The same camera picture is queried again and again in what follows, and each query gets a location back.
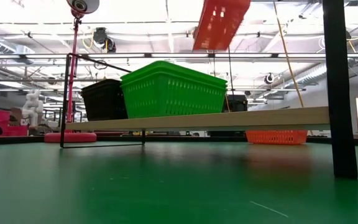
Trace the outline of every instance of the wooden plank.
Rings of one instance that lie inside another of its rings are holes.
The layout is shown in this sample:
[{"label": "wooden plank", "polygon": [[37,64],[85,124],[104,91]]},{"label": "wooden plank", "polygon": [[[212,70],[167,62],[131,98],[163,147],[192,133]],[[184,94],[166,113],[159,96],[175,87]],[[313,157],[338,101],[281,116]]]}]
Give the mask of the wooden plank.
[{"label": "wooden plank", "polygon": [[329,129],[328,107],[67,123],[71,130],[237,131]]}]

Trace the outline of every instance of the white figure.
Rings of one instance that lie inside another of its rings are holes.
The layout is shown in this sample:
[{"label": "white figure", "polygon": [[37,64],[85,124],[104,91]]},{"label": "white figure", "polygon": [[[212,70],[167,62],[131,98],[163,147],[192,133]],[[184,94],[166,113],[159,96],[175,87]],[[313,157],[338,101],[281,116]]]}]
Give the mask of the white figure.
[{"label": "white figure", "polygon": [[30,126],[38,126],[38,113],[44,110],[44,104],[39,100],[40,90],[32,90],[25,96],[25,105],[22,108],[23,118],[30,118]]}]

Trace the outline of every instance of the green floor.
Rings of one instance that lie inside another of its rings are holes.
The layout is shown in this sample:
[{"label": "green floor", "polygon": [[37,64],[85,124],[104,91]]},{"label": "green floor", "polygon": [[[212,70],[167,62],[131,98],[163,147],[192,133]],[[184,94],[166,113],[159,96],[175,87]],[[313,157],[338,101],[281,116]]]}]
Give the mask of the green floor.
[{"label": "green floor", "polygon": [[358,181],[325,144],[4,145],[0,223],[358,223]]}]

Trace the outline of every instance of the black basket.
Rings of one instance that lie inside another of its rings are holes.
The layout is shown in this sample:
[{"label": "black basket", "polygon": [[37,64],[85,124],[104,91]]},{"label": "black basket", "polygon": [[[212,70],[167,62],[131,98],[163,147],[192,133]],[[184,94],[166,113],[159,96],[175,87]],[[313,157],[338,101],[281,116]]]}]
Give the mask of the black basket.
[{"label": "black basket", "polygon": [[127,119],[121,83],[107,79],[82,89],[88,121]]}]

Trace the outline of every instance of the red pole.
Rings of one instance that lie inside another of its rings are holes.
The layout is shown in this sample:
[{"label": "red pole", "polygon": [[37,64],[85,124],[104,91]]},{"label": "red pole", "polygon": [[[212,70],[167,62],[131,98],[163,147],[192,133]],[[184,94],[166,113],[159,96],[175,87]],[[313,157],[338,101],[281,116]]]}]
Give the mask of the red pole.
[{"label": "red pole", "polygon": [[[78,23],[79,19],[75,19],[74,25],[74,42],[73,42],[73,55],[76,53],[77,48],[77,35],[78,35]],[[67,123],[73,122],[73,82],[74,82],[74,70],[75,70],[75,57],[71,58],[71,71],[70,80],[68,82],[68,110],[67,110]]]}]

